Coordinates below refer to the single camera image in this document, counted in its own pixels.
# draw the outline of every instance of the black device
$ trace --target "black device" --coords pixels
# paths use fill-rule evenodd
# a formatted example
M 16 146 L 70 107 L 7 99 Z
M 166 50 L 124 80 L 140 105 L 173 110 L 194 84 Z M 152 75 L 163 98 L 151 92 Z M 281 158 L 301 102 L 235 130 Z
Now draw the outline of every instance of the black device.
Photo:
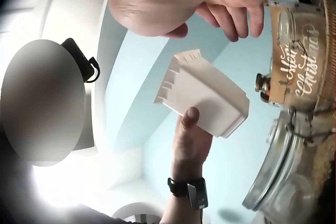
M 195 209 L 208 207 L 205 179 L 199 178 L 190 181 L 174 181 L 168 178 L 168 186 L 175 197 L 186 197 Z
M 72 38 L 68 38 L 61 45 L 71 54 L 73 59 L 76 61 L 84 82 L 92 83 L 99 78 L 101 71 L 98 62 L 94 59 L 94 57 L 87 60 Z M 97 76 L 96 78 L 94 78 L 94 80 L 89 80 L 89 78 L 91 78 L 95 74 L 95 70 L 91 65 L 93 65 L 97 69 Z

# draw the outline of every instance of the cable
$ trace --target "cable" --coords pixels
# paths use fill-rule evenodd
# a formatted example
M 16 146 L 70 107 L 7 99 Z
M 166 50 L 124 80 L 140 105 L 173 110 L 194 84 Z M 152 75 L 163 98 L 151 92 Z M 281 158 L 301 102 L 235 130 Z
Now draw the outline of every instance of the cable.
M 203 209 L 200 210 L 200 216 L 201 216 L 201 224 L 203 224 Z
M 99 78 L 99 75 L 101 74 L 101 69 L 99 68 L 98 62 L 94 59 L 94 57 L 89 59 L 89 63 L 92 64 L 97 69 L 97 76 L 96 78 L 94 78 L 94 80 L 88 80 L 86 83 L 95 82 Z

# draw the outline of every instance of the jar lid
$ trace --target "jar lid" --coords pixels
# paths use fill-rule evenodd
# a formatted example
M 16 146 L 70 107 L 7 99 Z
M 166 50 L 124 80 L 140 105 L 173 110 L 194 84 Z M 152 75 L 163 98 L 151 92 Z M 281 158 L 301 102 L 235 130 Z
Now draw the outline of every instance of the jar lid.
M 293 15 L 289 11 L 279 11 L 277 43 L 292 45 L 294 41 Z
M 270 148 L 252 187 L 243 201 L 243 206 L 248 209 L 255 211 L 258 209 L 259 203 L 266 196 L 281 171 L 292 141 L 292 134 L 285 129 L 289 118 L 289 114 L 282 110 L 279 118 L 273 121 L 266 141 L 270 144 Z

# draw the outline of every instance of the forearm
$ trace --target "forearm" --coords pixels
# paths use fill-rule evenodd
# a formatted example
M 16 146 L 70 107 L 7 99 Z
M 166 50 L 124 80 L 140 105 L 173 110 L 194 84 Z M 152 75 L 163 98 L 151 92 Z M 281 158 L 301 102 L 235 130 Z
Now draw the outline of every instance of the forearm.
M 202 177 L 202 166 L 172 162 L 170 177 L 175 181 L 189 181 Z M 188 198 L 169 195 L 160 224 L 198 224 L 200 212 L 190 205 Z

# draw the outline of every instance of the finger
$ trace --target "finger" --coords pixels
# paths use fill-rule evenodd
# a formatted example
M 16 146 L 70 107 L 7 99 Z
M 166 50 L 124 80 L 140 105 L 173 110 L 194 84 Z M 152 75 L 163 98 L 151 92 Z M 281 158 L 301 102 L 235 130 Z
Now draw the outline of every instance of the finger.
M 190 129 L 196 126 L 200 113 L 197 108 L 191 107 L 184 114 L 180 122 L 180 134 L 186 134 Z
M 228 40 L 231 42 L 238 41 L 238 34 L 235 29 L 234 22 L 226 7 L 223 5 L 214 4 L 209 4 L 208 7 L 212 15 L 223 29 L 223 32 L 227 36 Z
M 215 19 L 215 17 L 212 15 L 211 11 L 209 10 L 207 4 L 205 2 L 201 3 L 197 10 L 196 13 L 200 15 L 208 24 L 210 24 L 213 27 L 220 27 L 219 23 Z
M 182 24 L 181 26 L 177 27 L 175 30 L 163 35 L 163 37 L 168 38 L 184 38 L 188 34 L 188 26 L 186 23 Z
M 227 7 L 227 10 L 232 17 L 238 36 L 240 38 L 246 38 L 249 34 L 246 8 Z
M 264 28 L 264 5 L 250 7 L 247 10 L 250 13 L 250 33 L 257 38 Z

